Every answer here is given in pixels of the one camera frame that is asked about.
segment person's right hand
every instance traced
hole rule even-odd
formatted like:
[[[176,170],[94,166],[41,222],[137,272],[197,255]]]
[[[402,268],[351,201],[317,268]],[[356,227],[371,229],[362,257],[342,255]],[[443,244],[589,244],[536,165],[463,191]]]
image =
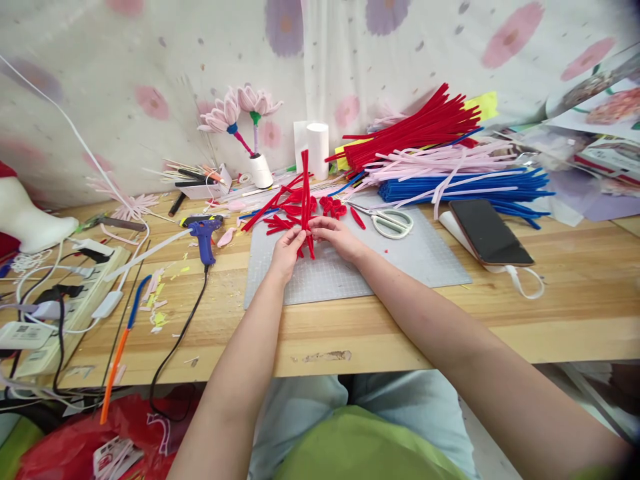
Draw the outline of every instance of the person's right hand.
[[[344,260],[355,263],[369,249],[358,240],[342,222],[329,217],[316,217],[309,220],[311,234],[329,241]]]

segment wooden table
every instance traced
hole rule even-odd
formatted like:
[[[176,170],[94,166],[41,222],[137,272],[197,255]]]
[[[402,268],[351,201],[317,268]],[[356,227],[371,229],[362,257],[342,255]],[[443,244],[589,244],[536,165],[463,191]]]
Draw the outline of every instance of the wooden table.
[[[154,211],[166,215],[175,196],[172,193],[161,197]],[[83,221],[113,205],[78,207],[63,214]],[[186,201],[179,216],[201,211],[202,201]],[[424,212],[432,217],[430,206]],[[146,220],[151,227],[151,245],[179,231],[176,225],[156,217],[148,215]],[[438,222],[432,221],[473,278],[468,288],[444,287],[437,291],[482,321],[532,363],[637,358],[640,239],[611,222],[584,220],[580,226],[571,228],[546,219],[541,222],[541,231],[514,219],[508,219],[507,223],[535,258],[535,270],[544,276],[547,290],[542,298],[532,301],[521,297],[508,275],[484,270]],[[226,226],[235,226],[235,220],[226,220]],[[119,229],[113,231],[130,234]],[[80,236],[104,238],[98,228]],[[203,282],[197,248],[188,246],[193,240],[186,236],[174,242],[148,258],[142,267],[141,278],[176,262],[164,275],[166,285],[159,298],[168,300],[161,311],[167,314],[169,323],[154,335],[150,333],[148,312],[138,313],[123,356],[127,369],[122,384],[150,383],[175,342],[171,334],[179,333],[184,325]],[[214,250],[217,262],[209,274],[209,286],[186,338],[160,382],[209,378],[244,312],[250,241],[250,234],[236,235],[228,246]],[[190,269],[180,273],[184,267]],[[85,334],[67,366],[62,387],[101,385],[136,270],[134,267],[129,274],[125,299],[114,314]],[[528,275],[522,278],[525,290],[536,288]],[[0,285],[2,291],[13,289],[10,282]],[[0,323],[14,317],[14,312],[4,310],[0,312]],[[199,361],[192,366],[189,360],[195,357]],[[276,376],[426,368],[430,368],[427,360],[400,332],[376,297],[284,307]]]

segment cutting mat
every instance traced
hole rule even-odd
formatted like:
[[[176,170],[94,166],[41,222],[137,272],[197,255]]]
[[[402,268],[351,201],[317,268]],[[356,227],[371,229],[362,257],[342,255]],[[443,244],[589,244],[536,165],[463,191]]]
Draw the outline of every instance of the cutting mat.
[[[361,195],[353,200],[358,205],[380,203],[377,194]],[[406,274],[429,287],[446,287],[471,283],[471,278],[447,244],[431,226],[417,207],[403,209],[413,218],[413,228],[403,239],[391,240],[374,230],[371,219],[361,215],[367,229],[362,230],[348,212],[341,221],[366,245]],[[248,308],[260,282],[267,274],[275,242],[281,233],[266,235],[267,226],[259,222],[251,236],[251,257],[245,291],[245,309]],[[351,297],[373,295],[360,272],[340,258],[328,242],[315,245],[315,258],[311,260],[307,248],[305,258],[298,259],[293,278],[285,289],[285,305],[311,303]]]

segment phone screen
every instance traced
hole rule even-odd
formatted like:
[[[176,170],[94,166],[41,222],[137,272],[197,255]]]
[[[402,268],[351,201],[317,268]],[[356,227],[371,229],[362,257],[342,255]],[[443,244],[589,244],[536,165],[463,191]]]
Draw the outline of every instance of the phone screen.
[[[534,263],[488,200],[456,200],[449,202],[449,207],[482,262],[490,265]]]

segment red plastic bag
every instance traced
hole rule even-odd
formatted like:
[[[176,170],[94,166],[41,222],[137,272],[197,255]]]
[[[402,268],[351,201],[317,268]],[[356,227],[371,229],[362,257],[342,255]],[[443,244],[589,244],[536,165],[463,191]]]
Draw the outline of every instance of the red plastic bag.
[[[197,400],[189,406],[192,394],[192,387],[184,385],[154,400],[160,410],[174,418],[182,417],[188,408],[187,417],[177,423],[152,412],[148,400],[139,395],[112,402],[104,425],[100,425],[99,414],[78,414],[22,456],[16,480],[93,478],[93,452],[117,435],[132,440],[144,452],[142,460],[123,478],[138,473],[145,480],[164,480],[197,407]]]

